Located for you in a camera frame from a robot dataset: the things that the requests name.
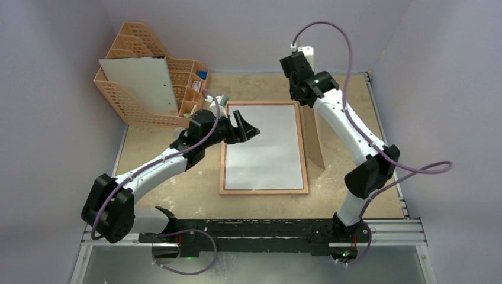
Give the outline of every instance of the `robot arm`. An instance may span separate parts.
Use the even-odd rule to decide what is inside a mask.
[[[292,46],[292,49],[299,52],[281,59],[282,70],[289,79],[291,99],[315,109],[330,124],[349,149],[356,165],[356,169],[345,176],[345,185],[349,192],[342,207],[333,216],[337,228],[350,231],[358,225],[366,200],[371,193],[385,185],[395,168],[373,145],[395,161],[398,160],[400,152],[395,145],[388,147],[375,137],[348,104],[346,109],[343,109],[342,91],[338,83],[326,71],[314,74],[310,65],[313,64],[311,47],[296,49]],[[354,129],[346,117],[346,111],[350,112],[359,128],[368,137],[373,138],[373,145],[368,144]]]
[[[106,174],[98,177],[89,193],[81,217],[87,224],[92,225],[98,211],[112,191],[122,186],[114,195],[101,215],[97,231],[110,243],[116,243],[124,238],[134,225],[134,204],[150,190],[163,181],[183,173],[195,166],[205,155],[205,149],[220,142],[235,144],[245,142],[260,131],[247,123],[239,111],[234,111],[237,127],[233,127],[222,105],[226,104],[226,97],[218,97],[220,103],[220,118],[215,131],[199,147],[186,151],[189,147],[199,143],[211,130],[215,122],[215,115],[209,110],[195,113],[189,127],[179,134],[178,138],[156,158],[144,165],[112,178]],[[215,103],[210,106],[215,110]],[[174,154],[183,151],[183,155]]]

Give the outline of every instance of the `mesh desk organizer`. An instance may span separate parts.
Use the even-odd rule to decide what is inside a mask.
[[[116,112],[130,125],[158,125],[166,127],[188,127],[191,118],[184,117],[194,107],[204,107],[201,91],[209,79],[209,68],[197,60],[175,59],[169,55],[152,31],[140,22],[125,22],[113,42],[106,58],[164,56],[168,62],[169,75],[178,104],[178,115],[159,115],[151,113],[125,88],[109,81],[102,68],[94,78]],[[206,72],[205,80],[197,74]],[[192,89],[192,83],[200,81],[199,91]]]

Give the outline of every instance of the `beige tabletop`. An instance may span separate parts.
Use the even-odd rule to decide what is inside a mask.
[[[345,77],[335,76],[335,79],[342,86]],[[289,100],[288,81],[282,75],[211,75],[209,89],[235,101]],[[351,78],[348,100],[368,128],[379,134],[362,75]],[[163,182],[141,198],[137,206],[158,205],[171,210],[178,218],[331,218],[347,192],[343,177],[355,165],[349,150],[328,123],[317,114],[316,121],[326,169],[321,170],[307,159],[310,193],[306,196],[220,196],[221,147],[216,145],[206,149],[205,158],[191,170]],[[117,174],[159,155],[173,142],[172,133],[173,128],[130,126]],[[365,216],[402,218],[397,191],[389,189],[382,193],[370,204]]]

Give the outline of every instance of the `white paper sheet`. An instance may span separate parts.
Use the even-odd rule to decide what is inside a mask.
[[[100,59],[109,81],[118,83],[154,114],[177,115],[178,105],[163,57]]]
[[[227,145],[225,189],[302,189],[294,106],[229,105],[229,114],[234,110],[260,134],[245,143]]]

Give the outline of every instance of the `gray wall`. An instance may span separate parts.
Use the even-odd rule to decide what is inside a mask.
[[[68,283],[125,129],[92,83],[114,30],[99,0],[6,0],[0,38],[0,283]]]
[[[382,122],[402,162],[454,162],[449,173],[403,183],[439,283],[502,276],[501,11],[496,0],[413,1],[374,69]]]
[[[328,20],[351,36],[354,71],[373,69],[411,0],[102,0],[118,31],[124,21],[145,22],[173,56],[199,59],[219,72],[280,72],[295,34]],[[345,71],[343,37],[313,27],[301,37],[316,49],[316,69]]]

